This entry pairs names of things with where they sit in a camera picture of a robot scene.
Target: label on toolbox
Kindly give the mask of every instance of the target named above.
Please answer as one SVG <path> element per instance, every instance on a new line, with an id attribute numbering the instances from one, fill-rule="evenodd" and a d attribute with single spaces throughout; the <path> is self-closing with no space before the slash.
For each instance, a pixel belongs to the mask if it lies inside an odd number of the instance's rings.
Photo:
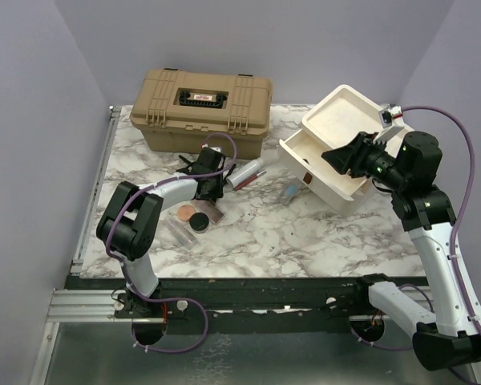
<path id="1" fill-rule="evenodd" d="M 214 97 L 212 95 L 205 95 L 205 94 L 194 94 L 192 96 L 194 100 L 207 100 L 208 102 L 212 102 Z"/>

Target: black metal frame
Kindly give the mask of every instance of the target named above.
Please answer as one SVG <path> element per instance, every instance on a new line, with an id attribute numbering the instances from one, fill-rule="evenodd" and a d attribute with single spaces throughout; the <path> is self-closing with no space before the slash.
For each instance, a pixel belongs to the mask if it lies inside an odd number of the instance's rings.
<path id="1" fill-rule="evenodd" d="M 425 277 L 396 277 L 393 281 L 398 286 L 404 283 L 427 286 Z M 162 278 L 160 297 L 186 297 L 200 302 L 208 312 L 209 333 L 348 333 L 349 317 L 360 315 L 359 306 L 354 305 L 356 282 L 357 278 Z M 124 279 L 68 276 L 65 289 L 117 290 L 123 288 L 124 283 Z M 336 301 L 327 304 L 328 298 Z M 129 306 L 126 294 L 122 294 L 121 299 L 127 302 L 127 306 L 116 311 L 117 318 L 135 321 L 136 318 L 162 316 L 158 306 L 153 306 L 146 314 Z M 286 306 L 294 311 L 281 313 Z M 218 313 L 215 310 L 232 312 Z M 246 310 L 267 312 L 260 314 Z M 193 304 L 180 311 L 174 302 L 169 302 L 168 311 L 172 334 L 200 334 L 203 331 L 203 315 Z"/>

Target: screw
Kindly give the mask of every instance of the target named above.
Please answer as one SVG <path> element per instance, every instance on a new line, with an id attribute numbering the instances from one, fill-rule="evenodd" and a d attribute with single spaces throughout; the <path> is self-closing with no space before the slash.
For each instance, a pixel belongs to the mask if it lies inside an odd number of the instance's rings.
<path id="1" fill-rule="evenodd" d="M 114 302 L 114 310 L 123 310 L 124 307 L 125 305 L 123 303 L 117 301 Z"/>
<path id="2" fill-rule="evenodd" d="M 187 309 L 187 301 L 178 301 L 176 303 L 176 308 L 179 310 L 179 311 L 184 311 L 185 309 Z"/>

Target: clear plastic container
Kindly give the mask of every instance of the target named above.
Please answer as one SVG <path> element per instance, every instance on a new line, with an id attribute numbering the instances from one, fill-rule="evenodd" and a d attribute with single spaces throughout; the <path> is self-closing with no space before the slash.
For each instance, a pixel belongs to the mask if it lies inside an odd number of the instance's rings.
<path id="1" fill-rule="evenodd" d="M 182 245 L 185 249 L 192 249 L 198 240 L 194 237 L 189 230 L 183 227 L 173 218 L 168 218 L 164 224 L 169 230 L 169 233 Z"/>
<path id="2" fill-rule="evenodd" d="M 294 198 L 296 194 L 299 192 L 299 189 L 301 188 L 302 185 L 303 184 L 299 179 L 297 178 L 292 179 L 289 182 L 289 184 L 287 184 L 283 189 L 283 191 L 280 193 L 280 196 L 278 197 L 278 201 L 282 205 L 288 206 L 292 198 Z"/>

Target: cable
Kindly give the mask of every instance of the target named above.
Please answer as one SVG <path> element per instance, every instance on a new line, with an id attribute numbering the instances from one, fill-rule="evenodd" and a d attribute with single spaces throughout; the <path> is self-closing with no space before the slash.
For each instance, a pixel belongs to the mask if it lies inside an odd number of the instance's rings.
<path id="1" fill-rule="evenodd" d="M 372 184 L 378 191 L 381 191 L 382 193 L 389 193 L 389 194 L 392 193 L 392 190 L 389 190 L 388 188 L 379 187 L 374 181 L 374 179 L 372 180 Z"/>
<path id="2" fill-rule="evenodd" d="M 182 348 L 182 349 L 174 349 L 174 350 L 169 350 L 169 349 L 162 349 L 162 348 L 158 348 L 158 347 L 153 347 L 153 346 L 145 346 L 145 345 L 141 345 L 138 341 L 137 341 L 137 338 L 135 337 L 135 330 L 134 328 L 132 327 L 132 337 L 135 341 L 135 344 L 134 346 L 138 346 L 138 347 L 142 347 L 145 349 L 145 351 L 157 351 L 157 352 L 160 352 L 160 353 L 169 353 L 169 354 L 177 354 L 177 353 L 184 353 L 186 351 L 191 351 L 192 349 L 198 347 L 199 345 L 201 345 L 201 343 L 205 340 L 206 336 L 207 336 L 207 333 L 208 333 L 208 316 L 207 316 L 207 311 L 205 310 L 205 308 L 196 300 L 192 299 L 192 298 L 161 298 L 161 299 L 154 299 L 154 298 L 149 298 L 149 297 L 146 297 L 145 295 L 141 294 L 137 288 L 134 286 L 133 282 L 131 281 L 131 278 L 130 278 L 130 274 L 128 274 L 128 271 L 125 267 L 125 264 L 123 262 L 123 257 L 120 256 L 119 254 L 113 252 L 111 250 L 111 242 L 112 242 L 112 238 L 114 237 L 114 233 L 116 231 L 116 229 L 118 228 L 118 224 L 119 224 L 119 221 L 121 220 L 121 218 L 123 217 L 123 215 L 126 213 L 126 211 L 128 210 L 128 208 L 130 207 L 130 205 L 135 201 L 135 199 L 137 199 L 137 197 L 139 197 L 141 194 L 145 193 L 145 192 L 148 192 L 152 189 L 154 189 L 155 187 L 159 187 L 163 184 L 167 184 L 167 183 L 170 183 L 170 182 L 174 182 L 175 180 L 185 180 L 185 179 L 201 179 L 201 178 L 209 178 L 209 177 L 212 177 L 212 176 L 217 176 L 217 175 L 220 175 L 222 174 L 223 172 L 225 171 L 228 171 L 230 168 L 233 167 L 233 165 L 235 164 L 236 162 L 236 158 L 237 158 L 237 146 L 235 145 L 235 142 L 233 141 L 232 137 L 227 135 L 227 134 L 224 134 L 222 132 L 215 132 L 209 136 L 207 136 L 204 140 L 205 143 L 208 142 L 208 140 L 213 137 L 213 136 L 224 136 L 226 137 L 226 139 L 228 139 L 230 141 L 230 143 L 232 144 L 233 146 L 233 157 L 232 157 L 232 160 L 230 161 L 230 163 L 228 163 L 226 166 L 224 166 L 223 169 L 219 170 L 219 171 L 216 171 L 216 172 L 210 172 L 209 174 L 201 174 L 201 175 L 185 175 L 185 176 L 171 176 L 167 179 L 164 179 L 164 180 L 161 180 L 160 182 L 157 182 L 155 184 L 152 184 L 152 185 L 149 185 L 145 188 L 141 188 L 139 189 L 137 192 L 135 192 L 131 197 L 130 199 L 127 201 L 127 203 L 125 203 L 125 205 L 121 208 L 121 210 L 119 211 L 118 213 L 118 216 L 117 218 L 114 220 L 114 223 L 111 227 L 111 231 L 109 231 L 109 234 L 107 236 L 107 240 L 105 241 L 105 251 L 107 253 L 107 255 L 109 257 L 112 257 L 114 258 L 116 261 L 119 262 L 120 266 L 121 266 L 121 271 L 123 272 L 123 276 L 125 277 L 125 281 L 127 282 L 127 288 L 132 291 L 134 294 L 136 294 L 139 298 L 141 298 L 142 300 L 146 301 L 146 302 L 151 302 L 151 303 L 165 303 L 165 302 L 178 302 L 178 301 L 187 301 L 187 302 L 190 302 L 196 306 L 198 306 L 198 308 L 201 310 L 201 313 L 203 314 L 204 316 L 204 320 L 205 320 L 205 325 L 204 325 L 204 330 L 203 330 L 203 334 L 201 335 L 200 339 L 194 343 L 193 345 L 189 346 L 189 347 L 185 347 L 185 348 Z"/>
<path id="3" fill-rule="evenodd" d="M 121 305 L 123 305 L 123 306 L 125 305 L 125 301 L 124 301 L 123 299 L 120 299 L 120 298 L 119 298 L 119 295 L 118 295 L 116 298 L 114 298 L 114 294 L 116 293 L 116 291 L 124 290 L 124 288 L 125 288 L 125 285 L 121 285 L 121 286 L 118 287 L 117 289 L 114 289 L 114 290 L 112 291 L 112 293 L 111 293 L 111 298 L 112 298 L 112 300 L 113 300 L 113 301 L 116 301 L 116 302 L 119 302 L 119 303 L 120 303 Z"/>
<path id="4" fill-rule="evenodd" d="M 380 320 L 383 318 L 383 312 L 382 312 L 380 309 L 378 309 L 378 311 L 377 311 L 376 313 L 374 313 L 374 315 L 373 315 L 372 318 L 370 319 L 370 324 L 371 324 L 372 326 L 375 325 L 374 319 L 378 316 L 378 314 L 381 315 Z"/>
<path id="5" fill-rule="evenodd" d="M 420 287 L 412 284 L 412 283 L 405 283 L 404 285 L 400 285 L 399 289 L 402 290 L 405 287 L 411 287 L 412 289 L 417 290 L 422 296 L 426 299 L 427 304 L 430 306 L 431 313 L 435 312 L 435 309 L 433 308 L 433 302 L 430 300 L 430 298 L 427 296 L 427 294 L 422 290 Z M 411 351 L 413 349 L 412 346 L 407 346 L 407 347 L 392 347 L 392 346 L 384 346 L 380 345 L 377 342 L 371 342 L 363 339 L 358 335 L 356 330 L 351 327 L 351 333 L 357 338 L 358 342 L 363 343 L 364 345 L 367 345 L 368 347 L 375 347 L 376 349 L 381 349 L 383 351 Z"/>
<path id="6" fill-rule="evenodd" d="M 164 322 L 166 322 L 166 325 L 168 324 L 168 304 L 164 302 L 162 305 L 164 305 Z"/>
<path id="7" fill-rule="evenodd" d="M 463 196 L 462 205 L 460 206 L 459 212 L 458 212 L 458 220 L 455 222 L 455 225 L 452 228 L 451 239 L 449 242 L 449 250 L 450 250 L 449 253 L 450 255 L 454 256 L 456 255 L 456 237 L 458 236 L 459 226 L 461 225 L 463 216 L 465 215 L 465 210 L 467 209 L 468 200 L 471 195 L 472 185 L 474 184 L 474 174 L 475 174 L 474 146 L 472 145 L 472 140 L 465 126 L 463 126 L 462 122 L 460 122 L 458 118 L 456 118 L 451 113 L 441 108 L 431 107 L 431 106 L 411 106 L 411 107 L 402 108 L 401 111 L 405 112 L 405 111 L 414 111 L 414 110 L 434 111 L 434 112 L 438 112 L 441 115 L 446 116 L 458 126 L 458 128 L 463 134 L 463 137 L 465 138 L 465 141 L 467 142 L 468 154 L 470 158 L 470 171 L 468 174 L 468 181 L 467 181 L 467 187 L 465 189 L 465 195 Z M 478 334 L 481 336 L 481 324 L 476 319 L 475 310 L 472 305 L 470 296 L 468 294 L 467 287 L 465 286 L 465 281 L 463 280 L 461 269 L 459 268 L 458 258 L 453 257 L 451 258 L 451 261 L 452 261 L 453 269 L 455 271 L 456 281 L 458 282 L 458 286 L 462 293 L 463 301 L 465 302 L 465 306 L 467 307 L 468 314 L 472 318 L 472 322 L 474 323 L 474 326 L 478 331 Z M 454 369 L 451 369 L 451 372 L 455 374 L 456 377 L 464 381 L 465 383 L 468 383 L 470 385 L 479 385 L 478 383 L 474 383 L 468 379 L 465 379 L 460 375 L 460 373 L 456 372 Z"/>

